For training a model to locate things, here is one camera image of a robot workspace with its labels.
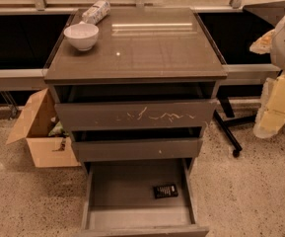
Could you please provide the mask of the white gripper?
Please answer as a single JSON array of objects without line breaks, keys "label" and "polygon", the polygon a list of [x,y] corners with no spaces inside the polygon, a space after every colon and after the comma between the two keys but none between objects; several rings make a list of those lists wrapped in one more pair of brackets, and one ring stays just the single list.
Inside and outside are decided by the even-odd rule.
[{"label": "white gripper", "polygon": [[[256,54],[270,52],[271,62],[285,70],[285,16],[274,30],[254,41],[249,50]],[[258,138],[269,138],[277,134],[285,124],[285,72],[276,79],[266,79],[260,102],[253,134]]]}]

